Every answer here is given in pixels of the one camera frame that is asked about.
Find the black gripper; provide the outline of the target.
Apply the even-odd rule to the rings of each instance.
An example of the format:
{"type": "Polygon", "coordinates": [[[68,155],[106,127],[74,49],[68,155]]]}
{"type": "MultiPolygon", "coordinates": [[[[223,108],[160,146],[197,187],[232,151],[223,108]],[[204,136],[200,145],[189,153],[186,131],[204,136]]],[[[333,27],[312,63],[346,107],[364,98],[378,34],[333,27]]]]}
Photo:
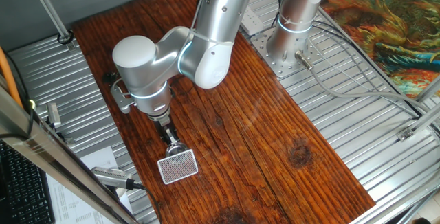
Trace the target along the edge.
{"type": "Polygon", "coordinates": [[[154,121],[153,123],[161,140],[167,146],[174,146],[177,142],[180,142],[177,130],[175,129],[172,121],[168,122],[167,124],[161,124],[159,121],[154,121]]]}

